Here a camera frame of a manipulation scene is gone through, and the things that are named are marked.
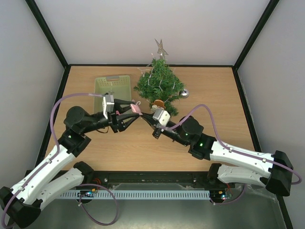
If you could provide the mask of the pink felt triangle ornament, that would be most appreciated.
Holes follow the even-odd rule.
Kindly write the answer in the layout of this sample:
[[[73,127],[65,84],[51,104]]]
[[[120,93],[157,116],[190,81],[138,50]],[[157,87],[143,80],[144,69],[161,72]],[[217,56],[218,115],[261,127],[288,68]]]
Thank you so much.
[[[137,101],[134,104],[130,104],[130,107],[131,107],[131,110],[133,113],[142,115],[141,109],[139,107],[140,104],[141,104],[140,101]]]

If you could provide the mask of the brown gingerbread ornament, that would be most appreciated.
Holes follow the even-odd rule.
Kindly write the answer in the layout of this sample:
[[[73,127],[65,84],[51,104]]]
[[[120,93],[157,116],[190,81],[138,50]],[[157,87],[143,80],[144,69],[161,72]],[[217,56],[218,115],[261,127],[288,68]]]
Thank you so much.
[[[165,109],[165,103],[164,101],[162,100],[155,100],[153,103],[152,103],[152,106],[151,106],[151,111],[152,112],[155,112],[157,109]]]

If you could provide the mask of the green plastic basket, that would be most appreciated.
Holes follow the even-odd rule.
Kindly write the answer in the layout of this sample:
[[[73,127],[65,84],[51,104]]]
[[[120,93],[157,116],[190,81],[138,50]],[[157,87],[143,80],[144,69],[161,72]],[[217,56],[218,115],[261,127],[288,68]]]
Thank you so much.
[[[132,100],[131,81],[128,75],[112,75],[95,79],[95,94],[112,94],[114,99]]]

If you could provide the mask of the small green christmas tree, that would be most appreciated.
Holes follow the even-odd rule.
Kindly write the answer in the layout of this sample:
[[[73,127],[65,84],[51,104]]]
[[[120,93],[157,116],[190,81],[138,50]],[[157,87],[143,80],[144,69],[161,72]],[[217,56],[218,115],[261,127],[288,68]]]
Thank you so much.
[[[181,99],[179,92],[185,89],[185,84],[173,73],[166,60],[153,58],[151,69],[141,74],[133,89],[150,107],[155,100],[162,100],[171,116],[179,114],[173,102]]]

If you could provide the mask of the silver ball ornament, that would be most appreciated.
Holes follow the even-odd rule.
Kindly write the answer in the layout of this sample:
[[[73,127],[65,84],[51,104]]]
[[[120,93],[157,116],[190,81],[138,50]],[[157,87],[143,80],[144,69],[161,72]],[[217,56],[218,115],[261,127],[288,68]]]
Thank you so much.
[[[187,89],[183,89],[179,92],[179,95],[182,99],[186,99],[189,97],[190,93]]]

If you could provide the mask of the silver star ornament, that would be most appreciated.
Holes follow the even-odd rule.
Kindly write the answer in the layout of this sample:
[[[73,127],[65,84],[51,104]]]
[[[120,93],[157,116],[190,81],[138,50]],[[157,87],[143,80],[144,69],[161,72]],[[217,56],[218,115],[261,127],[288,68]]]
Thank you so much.
[[[157,47],[158,47],[158,51],[157,53],[160,54],[162,57],[168,55],[167,51],[164,49],[163,47],[163,41],[162,39],[160,39],[160,41],[156,40],[155,39],[155,42],[157,44]]]

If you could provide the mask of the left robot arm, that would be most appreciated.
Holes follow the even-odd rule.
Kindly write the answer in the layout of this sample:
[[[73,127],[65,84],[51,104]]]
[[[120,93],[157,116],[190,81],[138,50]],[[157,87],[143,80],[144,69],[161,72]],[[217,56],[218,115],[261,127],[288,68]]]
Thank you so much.
[[[0,189],[1,224],[5,229],[31,225],[57,196],[78,186],[92,186],[94,170],[85,162],[77,162],[60,177],[57,174],[75,160],[91,139],[86,133],[110,127],[113,132],[124,131],[141,116],[138,103],[103,96],[103,110],[89,114],[80,106],[66,114],[65,131],[54,138],[55,146],[49,154],[21,181]]]

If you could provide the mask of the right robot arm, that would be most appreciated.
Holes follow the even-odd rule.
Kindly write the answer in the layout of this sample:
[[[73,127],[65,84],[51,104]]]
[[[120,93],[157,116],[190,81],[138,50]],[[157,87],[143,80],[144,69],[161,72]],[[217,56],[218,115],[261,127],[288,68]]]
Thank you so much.
[[[266,188],[269,192],[287,197],[292,185],[293,166],[286,153],[255,152],[221,143],[203,133],[204,127],[192,116],[180,126],[167,119],[158,120],[152,114],[142,118],[154,129],[153,136],[165,135],[188,146],[188,152],[199,160],[216,161],[211,165],[208,182],[213,187],[222,183],[244,183]]]

